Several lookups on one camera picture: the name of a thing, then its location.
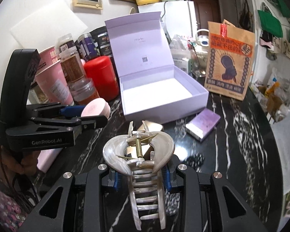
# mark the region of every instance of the door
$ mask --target door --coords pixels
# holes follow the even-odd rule
[[[194,2],[198,29],[208,29],[208,21],[221,23],[219,0],[191,0]]]

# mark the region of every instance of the human hand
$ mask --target human hand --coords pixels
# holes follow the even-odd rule
[[[40,152],[41,151],[25,153],[21,163],[19,164],[4,147],[1,147],[2,164],[8,181],[11,183],[16,173],[28,176],[34,175],[36,173],[36,166],[38,164]],[[7,185],[1,165],[0,179]]]

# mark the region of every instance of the white refrigerator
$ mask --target white refrigerator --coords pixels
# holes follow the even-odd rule
[[[175,34],[195,38],[197,21],[192,1],[171,1],[147,4],[138,7],[140,13],[161,11],[171,38]]]

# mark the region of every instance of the open box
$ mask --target open box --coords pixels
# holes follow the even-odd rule
[[[105,21],[126,120],[166,123],[200,112],[208,91],[174,65],[160,12]]]

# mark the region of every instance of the box lid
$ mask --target box lid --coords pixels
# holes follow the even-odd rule
[[[137,13],[105,21],[119,77],[174,65],[160,12]]]

